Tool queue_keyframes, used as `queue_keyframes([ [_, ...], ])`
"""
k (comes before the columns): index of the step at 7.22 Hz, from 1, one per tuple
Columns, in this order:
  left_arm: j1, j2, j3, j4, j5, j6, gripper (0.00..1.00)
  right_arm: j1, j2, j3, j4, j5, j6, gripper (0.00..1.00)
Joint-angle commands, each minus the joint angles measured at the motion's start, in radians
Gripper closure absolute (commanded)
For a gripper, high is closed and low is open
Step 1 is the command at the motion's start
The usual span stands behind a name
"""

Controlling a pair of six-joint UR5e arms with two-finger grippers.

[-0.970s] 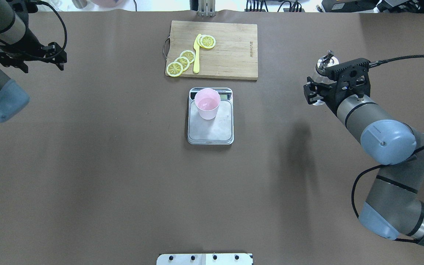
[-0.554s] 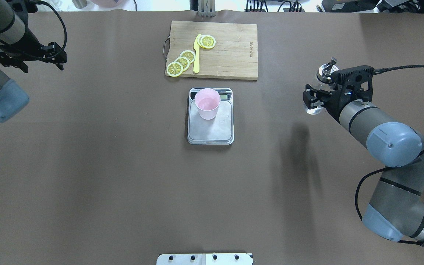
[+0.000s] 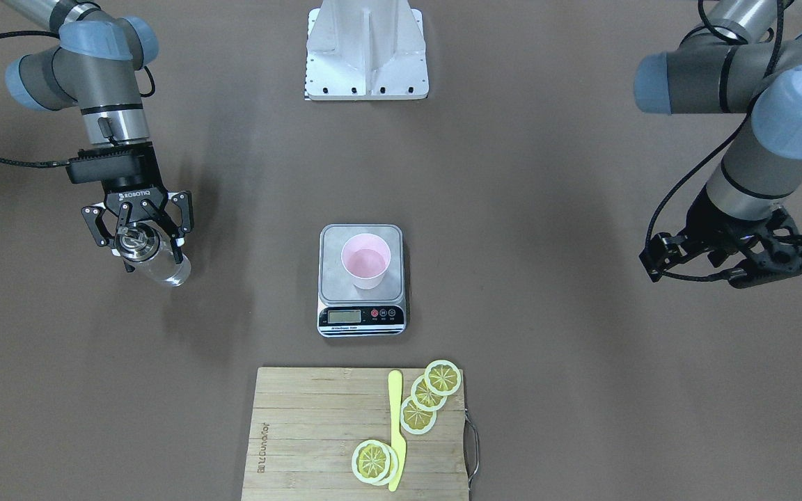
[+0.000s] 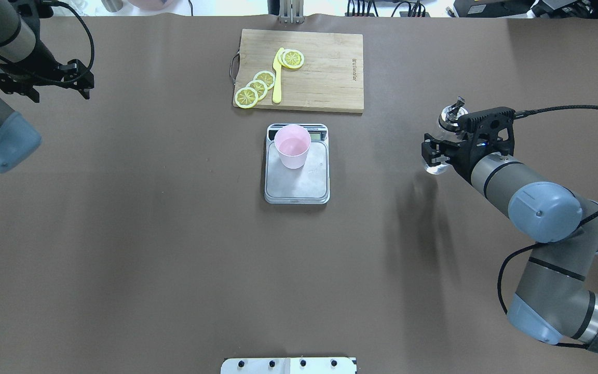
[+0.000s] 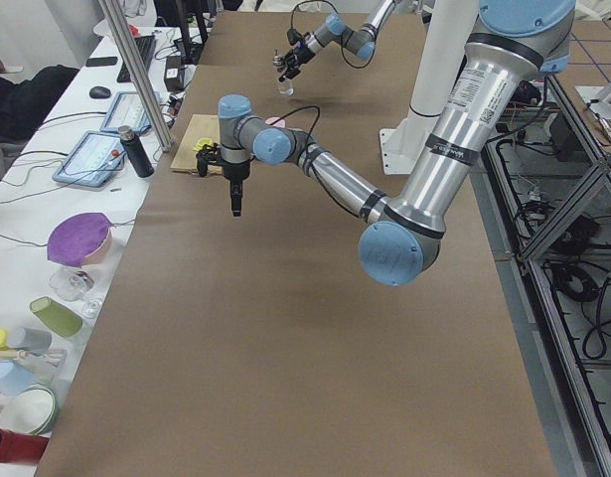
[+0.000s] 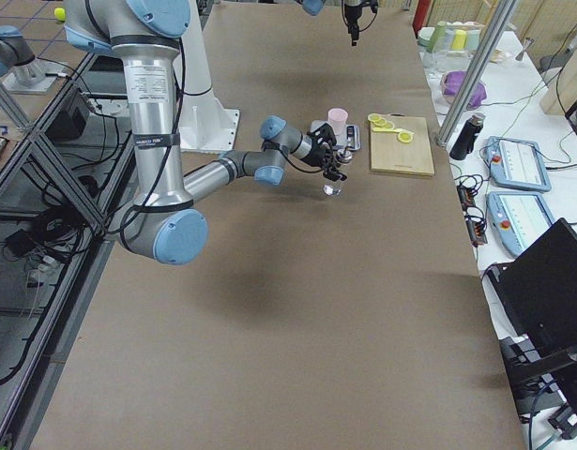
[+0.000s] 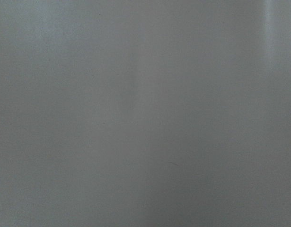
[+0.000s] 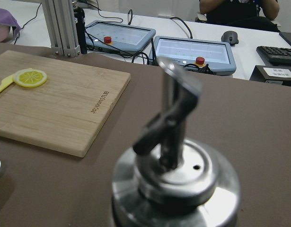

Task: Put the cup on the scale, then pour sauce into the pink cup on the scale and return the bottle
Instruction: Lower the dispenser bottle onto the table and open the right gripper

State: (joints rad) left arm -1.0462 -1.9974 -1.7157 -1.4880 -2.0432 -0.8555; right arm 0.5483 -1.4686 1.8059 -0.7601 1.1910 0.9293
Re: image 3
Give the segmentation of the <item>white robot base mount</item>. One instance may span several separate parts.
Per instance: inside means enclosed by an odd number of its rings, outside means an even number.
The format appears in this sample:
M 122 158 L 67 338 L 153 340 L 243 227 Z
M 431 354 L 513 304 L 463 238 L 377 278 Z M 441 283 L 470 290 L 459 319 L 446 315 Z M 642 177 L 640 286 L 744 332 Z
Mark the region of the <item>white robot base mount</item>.
M 429 95 L 423 13 L 407 1 L 324 1 L 308 13 L 306 51 L 308 100 Z

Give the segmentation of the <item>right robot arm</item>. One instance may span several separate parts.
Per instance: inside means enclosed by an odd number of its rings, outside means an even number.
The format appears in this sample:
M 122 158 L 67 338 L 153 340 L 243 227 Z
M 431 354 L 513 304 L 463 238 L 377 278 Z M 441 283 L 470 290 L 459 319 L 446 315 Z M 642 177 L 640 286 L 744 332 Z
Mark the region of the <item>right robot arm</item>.
M 137 17 L 114 18 L 93 2 L 10 1 L 8 6 L 58 36 L 57 47 L 13 61 L 6 85 L 32 110 L 79 109 L 91 147 L 70 159 L 74 184 L 100 183 L 103 201 L 85 209 L 99 246 L 115 247 L 102 222 L 118 228 L 158 225 L 174 250 L 192 229 L 188 191 L 168 191 L 160 177 L 136 71 L 159 53 L 153 30 Z

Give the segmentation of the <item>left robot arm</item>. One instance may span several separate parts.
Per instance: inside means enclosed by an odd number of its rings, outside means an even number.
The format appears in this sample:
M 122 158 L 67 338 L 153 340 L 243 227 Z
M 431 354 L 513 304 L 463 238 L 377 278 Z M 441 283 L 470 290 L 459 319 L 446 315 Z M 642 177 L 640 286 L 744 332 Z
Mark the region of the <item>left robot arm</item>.
M 802 184 L 802 32 L 783 38 L 788 1 L 721 1 L 675 51 L 645 57 L 634 101 L 658 114 L 741 113 L 721 161 L 677 234 L 648 228 L 640 253 L 654 282 L 702 255 L 703 282 L 744 289 L 802 275 L 802 232 L 784 202 Z

